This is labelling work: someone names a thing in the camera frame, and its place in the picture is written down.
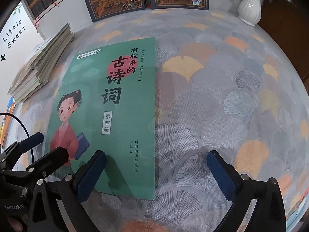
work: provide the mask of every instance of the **stack of books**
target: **stack of books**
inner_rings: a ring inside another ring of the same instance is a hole
[[[74,33],[66,24],[58,33],[34,48],[8,91],[16,104],[25,101],[50,80],[61,54],[73,38]]]

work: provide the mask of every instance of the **red circle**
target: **red circle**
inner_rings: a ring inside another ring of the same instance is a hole
[[[133,73],[133,71],[135,72],[136,67],[138,65],[138,60],[137,58],[130,58],[129,55],[124,55],[121,58],[121,61],[119,62],[124,62],[123,65],[121,63],[118,64],[118,60],[120,57],[115,58],[115,62],[111,62],[106,70],[106,73],[108,76],[115,74],[118,69],[120,69],[121,71],[124,71],[125,74],[123,74],[123,77],[126,77],[130,74]]]

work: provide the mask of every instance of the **table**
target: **table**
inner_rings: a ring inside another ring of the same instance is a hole
[[[278,45],[234,15],[144,10],[94,23],[76,33],[52,80],[14,113],[31,134],[46,134],[54,97],[76,53],[153,36],[156,197],[94,191],[83,203],[90,218],[100,231],[213,231],[230,207],[205,167],[205,155],[216,149],[239,173],[279,181],[291,230],[308,207],[309,97]],[[12,122],[7,143],[25,137]],[[43,146],[35,149],[35,159]],[[30,158],[23,156],[16,169],[24,170]]]

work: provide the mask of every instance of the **black cable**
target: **black cable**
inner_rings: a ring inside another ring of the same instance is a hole
[[[24,126],[24,124],[19,120],[18,117],[16,117],[15,115],[13,115],[11,113],[0,113],[0,116],[2,116],[2,115],[7,115],[7,116],[10,116],[10,117],[16,119],[18,121],[18,123],[21,125],[21,127],[24,129],[25,133],[27,134],[27,137],[28,138],[30,137],[27,129]],[[32,163],[33,163],[34,162],[33,148],[31,148],[31,160],[32,160]]]

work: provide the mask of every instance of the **screw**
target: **screw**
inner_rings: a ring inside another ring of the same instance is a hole
[[[246,174],[242,174],[242,175],[241,175],[241,178],[242,178],[244,181],[247,181],[247,180],[250,179],[250,177],[249,177],[248,175],[246,175]]]
[[[275,178],[270,178],[270,182],[273,183],[273,184],[276,184],[277,180]]]
[[[43,179],[39,179],[39,180],[37,181],[37,184],[38,184],[38,185],[42,185],[42,184],[43,184],[43,182],[44,182],[44,180],[43,180]]]
[[[27,188],[24,188],[22,191],[21,191],[21,195],[22,196],[25,196],[28,192],[28,189]]]
[[[67,176],[65,176],[64,180],[65,181],[70,181],[70,180],[72,180],[72,178],[73,178],[73,176],[68,174]]]

